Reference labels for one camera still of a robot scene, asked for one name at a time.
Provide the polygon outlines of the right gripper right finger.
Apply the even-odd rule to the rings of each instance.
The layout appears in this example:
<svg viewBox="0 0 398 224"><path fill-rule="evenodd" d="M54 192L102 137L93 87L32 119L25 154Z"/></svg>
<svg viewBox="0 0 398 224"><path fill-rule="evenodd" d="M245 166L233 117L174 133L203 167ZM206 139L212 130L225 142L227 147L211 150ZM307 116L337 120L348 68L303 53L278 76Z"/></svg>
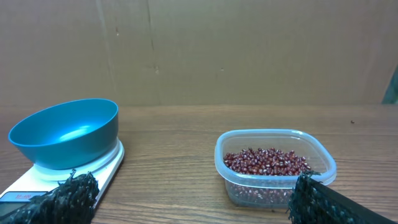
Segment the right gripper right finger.
<svg viewBox="0 0 398 224"><path fill-rule="evenodd" d="M396 224L314 180L319 172L305 171L297 179L288 203L294 224Z"/></svg>

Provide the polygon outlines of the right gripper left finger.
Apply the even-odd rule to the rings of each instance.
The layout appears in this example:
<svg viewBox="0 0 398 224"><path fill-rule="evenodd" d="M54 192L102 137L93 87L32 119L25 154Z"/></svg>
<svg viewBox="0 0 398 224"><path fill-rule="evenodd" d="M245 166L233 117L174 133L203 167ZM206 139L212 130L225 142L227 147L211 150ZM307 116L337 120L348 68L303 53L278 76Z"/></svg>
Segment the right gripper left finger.
<svg viewBox="0 0 398 224"><path fill-rule="evenodd" d="M23 205L1 217L10 224L89 224L95 214L96 197L100 190L91 172L69 178L58 187L34 196Z"/></svg>

